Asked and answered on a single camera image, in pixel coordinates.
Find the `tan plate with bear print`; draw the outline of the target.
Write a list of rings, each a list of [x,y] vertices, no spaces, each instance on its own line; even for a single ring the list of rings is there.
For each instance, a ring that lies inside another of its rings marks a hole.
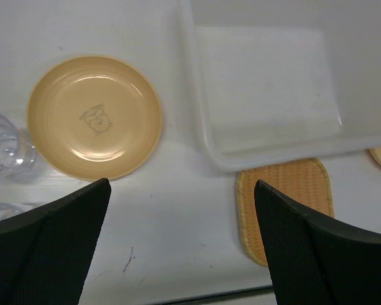
[[[115,180],[154,152],[163,110],[152,85],[130,65],[76,57],[52,68],[34,87],[27,128],[40,155],[59,172]]]

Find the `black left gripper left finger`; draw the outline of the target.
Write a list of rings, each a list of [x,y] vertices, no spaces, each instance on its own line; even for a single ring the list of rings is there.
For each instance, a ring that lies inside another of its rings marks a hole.
[[[0,304],[78,304],[110,194],[102,178],[0,220]]]

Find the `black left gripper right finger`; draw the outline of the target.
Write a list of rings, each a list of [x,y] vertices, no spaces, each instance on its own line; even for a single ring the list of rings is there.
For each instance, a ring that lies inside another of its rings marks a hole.
[[[381,304],[381,234],[259,180],[255,211],[278,304]]]

